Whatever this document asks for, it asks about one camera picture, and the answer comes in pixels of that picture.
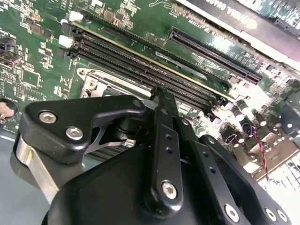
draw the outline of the cable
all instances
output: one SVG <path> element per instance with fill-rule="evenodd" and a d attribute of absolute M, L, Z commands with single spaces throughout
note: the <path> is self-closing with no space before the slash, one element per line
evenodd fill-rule
<path fill-rule="evenodd" d="M 266 158 L 266 156 L 264 154 L 264 150 L 263 150 L 263 142 L 259 139 L 259 137 L 255 131 L 253 132 L 253 136 L 259 145 L 259 148 L 260 148 L 260 151 L 262 154 L 263 167 L 266 171 L 266 179 L 267 179 L 267 182 L 269 182 L 269 171 L 268 171 L 268 167 L 267 167 L 267 158 Z"/>

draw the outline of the pcie slot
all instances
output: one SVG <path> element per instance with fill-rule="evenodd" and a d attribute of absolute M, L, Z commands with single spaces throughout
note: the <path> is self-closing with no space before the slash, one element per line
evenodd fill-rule
<path fill-rule="evenodd" d="M 90 62 L 93 62 L 95 64 L 104 66 L 106 69 L 109 69 L 112 72 L 123 74 L 126 77 L 132 79 L 133 81 L 137 83 L 143 83 L 149 88 L 154 88 L 158 85 L 165 86 L 170 93 L 172 93 L 177 99 L 186 102 L 187 104 L 191 105 L 192 107 L 195 107 L 196 109 L 203 110 L 204 108 L 207 108 L 208 105 L 204 104 L 202 100 L 197 100 L 190 95 L 187 95 L 184 91 L 178 90 L 178 88 L 169 85 L 165 82 L 161 82 L 160 80 L 153 79 L 151 76 L 141 76 L 142 74 L 135 74 L 134 71 L 131 70 L 127 65 L 122 65 L 117 63 L 115 60 L 108 60 L 106 58 L 106 55 L 100 55 L 100 54 L 93 54 L 91 52 L 85 51 L 85 50 L 79 50 L 77 52 L 72 52 L 73 55 L 77 55 L 83 59 L 86 59 Z"/>
<path fill-rule="evenodd" d="M 102 25 L 110 28 L 113 31 L 116 31 L 116 32 L 118 32 L 118 33 L 120 33 L 120 34 L 128 37 L 128 38 L 131 38 L 132 40 L 134 40 L 134 41 L 136 41 L 138 43 L 141 43 L 141 44 L 143 44 L 145 46 L 149 46 L 149 47 L 151 47 L 151 49 L 153 49 L 153 50 L 155 50 L 155 51 L 157 51 L 159 53 L 162 53 L 163 55 L 167 55 L 167 56 L 171 57 L 173 60 L 178 61 L 179 63 L 181 63 L 181 64 L 183 64 L 183 65 L 185 65 L 187 67 L 190 67 L 193 70 L 195 70 L 195 71 L 197 71 L 199 73 L 202 73 L 205 76 L 213 77 L 218 82 L 224 82 L 224 79 L 222 77 L 220 77 L 220 76 L 218 76 L 216 74 L 209 73 L 207 71 L 201 70 L 198 66 L 196 66 L 193 63 L 187 61 L 186 59 L 184 59 L 184 58 L 182 58 L 182 57 L 180 57 L 180 56 L 178 56 L 176 54 L 173 54 L 170 51 L 162 49 L 162 48 L 156 46 L 155 44 L 153 44 L 153 43 L 151 43 L 151 42 L 143 39 L 142 37 L 139 37 L 139 36 L 137 36 L 137 35 L 129 32 L 129 31 L 125 30 L 125 29 L 120 29 L 120 28 L 116 27 L 115 25 L 113 25 L 113 24 L 111 24 L 111 23 L 103 20 L 99 16 L 96 16 L 96 15 L 94 15 L 94 14 L 88 12 L 88 11 L 85 11 L 85 10 L 82 10 L 81 13 L 84 14 L 85 17 L 89 18 L 91 21 L 98 22 L 98 23 L 100 23 L 100 24 L 102 24 Z"/>
<path fill-rule="evenodd" d="M 226 69 L 235 76 L 241 77 L 251 83 L 257 84 L 262 76 L 251 71 L 244 65 L 233 62 L 229 57 L 221 52 L 201 43 L 199 40 L 189 36 L 188 34 L 172 28 L 169 39 L 178 45 L 195 52 L 197 55 L 212 61 L 221 68 Z"/>
<path fill-rule="evenodd" d="M 169 71 L 166 71 L 162 68 L 158 68 L 157 66 L 150 64 L 149 62 L 143 59 L 138 59 L 136 56 L 128 54 L 122 50 L 109 49 L 107 46 L 99 42 L 97 42 L 97 44 L 91 43 L 87 40 L 82 40 L 81 48 L 85 48 L 89 51 L 97 49 L 97 51 L 107 54 L 108 56 L 116 57 L 118 60 L 124 62 L 126 65 L 131 65 L 132 67 L 134 67 L 135 71 L 139 71 L 139 73 L 149 73 L 156 79 L 164 80 L 166 83 L 170 83 L 178 87 L 179 89 L 184 89 L 191 95 L 198 96 L 200 99 L 205 99 L 209 102 L 214 98 L 213 95 L 204 92 L 202 88 L 197 87 L 195 84 L 190 83 L 181 77 L 175 77 L 175 75 L 171 74 Z"/>

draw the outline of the black expansion slot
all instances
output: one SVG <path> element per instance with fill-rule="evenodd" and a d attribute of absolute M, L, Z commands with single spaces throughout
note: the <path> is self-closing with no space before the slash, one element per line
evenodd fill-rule
<path fill-rule="evenodd" d="M 255 11 L 242 5 L 237 0 L 176 0 L 187 8 L 202 15 L 207 20 L 223 27 L 229 32 L 248 41 L 257 50 L 284 63 L 288 62 L 284 56 L 293 61 L 300 62 L 300 42 L 276 26 L 272 20 L 267 19 Z M 299 0 L 285 0 L 285 2 L 298 3 Z M 262 47 L 265 44 L 281 54 L 270 51 L 270 48 Z"/>
<path fill-rule="evenodd" d="M 230 57 L 216 49 L 201 43 L 201 41 L 188 34 L 172 28 L 169 39 L 178 45 L 195 52 L 197 55 L 214 62 L 219 67 L 226 69 L 235 76 L 241 77 L 253 84 L 257 84 L 262 76 L 251 71 L 239 62 L 233 61 Z"/>
<path fill-rule="evenodd" d="M 131 52 L 123 50 L 99 38 L 95 39 L 93 36 L 89 34 L 83 34 L 82 37 L 83 37 L 83 39 L 81 40 L 82 45 L 88 45 L 92 49 L 97 49 L 98 51 L 101 51 L 113 57 L 117 56 L 121 61 L 124 61 L 129 65 L 132 64 L 139 70 L 145 71 L 145 68 L 147 68 L 148 69 L 147 71 L 149 71 L 153 77 L 156 77 L 157 79 L 164 79 L 166 82 L 169 82 L 175 86 L 177 85 L 178 88 L 185 88 L 185 89 L 188 88 L 187 91 L 189 91 L 195 96 L 199 96 L 202 99 L 206 99 L 210 101 L 211 99 L 215 98 L 214 94 L 209 93 L 204 88 L 199 87 L 194 83 L 174 73 L 171 73 L 170 71 L 162 67 L 150 63 L 149 61 L 141 57 L 137 57 L 135 54 Z"/>
<path fill-rule="evenodd" d="M 104 51 L 99 51 L 98 49 L 95 50 L 93 47 L 88 47 L 87 45 L 82 45 L 80 48 L 80 54 L 91 54 L 93 56 L 96 56 L 99 59 L 105 60 L 107 63 L 114 63 L 115 68 L 116 66 L 122 67 L 123 69 L 126 69 L 130 74 L 130 79 L 135 78 L 135 81 L 142 80 L 146 84 L 153 84 L 160 85 L 166 87 L 169 91 L 173 92 L 175 96 L 177 96 L 179 99 L 184 100 L 189 103 L 193 103 L 194 106 L 197 106 L 197 108 L 206 108 L 209 107 L 209 101 L 203 98 L 198 97 L 197 95 L 193 95 L 190 93 L 189 90 L 185 89 L 187 87 L 181 86 L 181 85 L 174 85 L 170 82 L 169 79 L 166 79 L 164 77 L 159 77 L 155 75 L 155 73 L 151 72 L 150 70 L 143 70 L 139 66 L 135 65 L 135 63 L 130 63 L 130 61 L 122 59 L 120 56 L 113 56 L 112 54 L 108 54 Z"/>
<path fill-rule="evenodd" d="M 206 100 L 193 97 L 187 94 L 186 90 L 179 90 L 177 87 L 174 87 L 173 85 L 167 82 L 163 82 L 160 79 L 153 78 L 150 74 L 139 73 L 135 71 L 134 68 L 132 68 L 128 64 L 123 63 L 116 58 L 108 57 L 107 54 L 97 52 L 93 49 L 89 49 L 89 51 L 87 51 L 79 48 L 79 49 L 73 49 L 71 51 L 68 50 L 68 55 L 73 59 L 77 57 L 86 59 L 90 62 L 93 62 L 97 65 L 104 67 L 109 71 L 115 72 L 117 74 L 122 74 L 127 78 L 130 78 L 136 83 L 142 83 L 143 85 L 151 89 L 158 85 L 164 86 L 177 99 L 189 104 L 190 106 L 196 109 L 204 110 L 206 108 L 210 108 L 209 103 Z"/>
<path fill-rule="evenodd" d="M 130 38 L 131 40 L 134 40 L 142 45 L 145 45 L 145 46 L 148 46 L 150 47 L 151 49 L 153 49 L 154 51 L 156 52 L 159 52 L 163 55 L 167 55 L 168 57 L 172 58 L 173 60 L 187 66 L 187 67 L 190 67 L 191 69 L 203 74 L 204 76 L 207 76 L 207 77 L 211 77 L 212 79 L 216 80 L 217 82 L 220 82 L 220 83 L 225 83 L 228 87 L 230 87 L 230 83 L 227 82 L 226 80 L 224 80 L 223 78 L 213 74 L 213 73 L 209 73 L 205 70 L 202 70 L 201 68 L 199 68 L 198 66 L 196 66 L 195 64 L 187 61 L 186 59 L 176 55 L 176 54 L 173 54 L 171 53 L 170 51 L 167 51 L 165 49 L 162 49 L 161 47 L 151 43 L 150 41 L 147 41 L 145 40 L 144 38 L 140 37 L 140 36 L 137 36 L 136 34 L 133 34 L 125 29 L 120 29 L 119 27 L 115 26 L 114 24 L 112 23 L 109 23 L 107 21 L 105 21 L 104 19 L 102 19 L 101 17 L 97 16 L 97 15 L 94 15 L 92 14 L 91 12 L 88 12 L 88 11 L 85 11 L 85 10 L 82 10 L 81 13 L 85 16 L 85 18 L 91 20 L 91 21 L 94 21 L 94 22 L 97 22 L 97 23 L 100 23 L 101 25 L 103 25 L 106 29 L 110 29 L 112 30 L 113 32 L 116 32 L 118 34 L 121 34 L 127 38 Z M 77 29 L 72 29 L 71 26 L 69 24 L 63 24 L 62 25 L 62 31 L 67 34 L 67 35 L 71 35 L 71 36 L 76 36 L 78 34 L 80 34 L 81 32 L 83 32 L 82 29 L 80 28 L 77 28 Z"/>

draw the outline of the silver screw head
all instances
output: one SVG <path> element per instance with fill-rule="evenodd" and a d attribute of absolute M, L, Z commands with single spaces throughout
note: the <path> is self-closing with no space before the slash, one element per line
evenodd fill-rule
<path fill-rule="evenodd" d="M 174 199 L 177 196 L 177 191 L 176 188 L 173 184 L 171 184 L 170 182 L 164 182 L 162 184 L 162 188 L 163 188 L 163 192 L 164 194 L 170 198 L 170 199 Z"/>
<path fill-rule="evenodd" d="M 277 221 L 277 218 L 276 218 L 275 214 L 274 214 L 271 210 L 269 210 L 268 208 L 265 208 L 265 210 L 266 210 L 266 213 L 267 213 L 268 217 L 269 217 L 273 222 L 276 222 L 276 221 Z"/>
<path fill-rule="evenodd" d="M 66 135 L 68 138 L 77 141 L 77 140 L 82 139 L 83 132 L 81 129 L 79 129 L 77 127 L 69 127 L 68 129 L 66 129 Z"/>
<path fill-rule="evenodd" d="M 133 100 L 133 104 L 136 106 L 136 107 L 141 107 L 141 103 L 138 101 L 138 100 Z"/>
<path fill-rule="evenodd" d="M 208 141 L 209 141 L 210 143 L 212 143 L 212 144 L 215 143 L 214 139 L 212 139 L 211 137 L 208 137 L 207 139 L 208 139 Z"/>
<path fill-rule="evenodd" d="M 237 211 L 229 204 L 225 205 L 225 211 L 227 216 L 235 223 L 237 223 L 240 219 Z"/>
<path fill-rule="evenodd" d="M 278 212 L 280 218 L 281 218 L 283 221 L 287 222 L 287 217 L 286 217 L 286 215 L 285 215 L 281 210 L 277 210 L 277 212 Z"/>
<path fill-rule="evenodd" d="M 182 119 L 184 125 L 188 125 L 188 121 L 186 119 Z"/>
<path fill-rule="evenodd" d="M 57 120 L 52 112 L 42 112 L 38 117 L 43 123 L 54 123 Z"/>

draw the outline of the green circuit board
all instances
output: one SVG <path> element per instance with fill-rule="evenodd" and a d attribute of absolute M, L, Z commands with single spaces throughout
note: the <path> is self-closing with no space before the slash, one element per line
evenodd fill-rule
<path fill-rule="evenodd" d="M 263 8 L 269 7 L 267 4 L 262 5 Z M 299 20 L 297 11 L 288 9 L 286 5 L 282 7 L 284 10 L 279 10 L 281 14 L 284 13 L 289 17 L 295 15 Z M 288 73 L 277 68 L 272 71 L 267 70 L 268 62 L 194 20 L 183 17 L 174 11 L 173 2 L 169 0 L 2 0 L 0 1 L 0 38 L 9 37 L 15 40 L 14 52 L 22 57 L 22 61 L 14 68 L 0 65 L 0 98 L 9 99 L 18 107 L 18 113 L 14 117 L 1 122 L 4 130 L 16 133 L 21 112 L 30 102 L 79 98 L 84 80 L 78 75 L 78 68 L 103 69 L 100 65 L 84 59 L 71 60 L 57 55 L 58 48 L 62 47 L 59 44 L 62 34 L 60 22 L 68 20 L 71 11 L 87 12 L 95 19 L 89 17 L 70 23 L 164 65 L 232 100 L 248 98 L 253 102 L 252 108 L 260 110 L 262 105 L 266 105 L 267 111 L 272 112 L 276 105 L 293 90 Z M 111 19 L 112 15 L 121 16 L 119 22 Z M 182 71 L 178 66 L 157 56 L 153 48 L 112 32 L 105 23 L 110 23 L 120 30 L 125 30 L 161 49 L 179 55 L 201 70 L 210 73 L 211 76 L 203 79 Z M 254 70 L 262 76 L 262 80 L 254 91 L 244 82 L 233 82 L 228 71 L 168 40 L 172 27 Z M 231 88 L 227 89 L 224 83 L 229 83 Z M 260 99 L 255 99 L 261 98 L 262 94 L 265 98 L 263 103 Z M 195 117 L 198 113 L 190 108 L 186 114 Z M 200 125 L 203 126 L 203 123 L 199 122 L 195 126 Z"/>

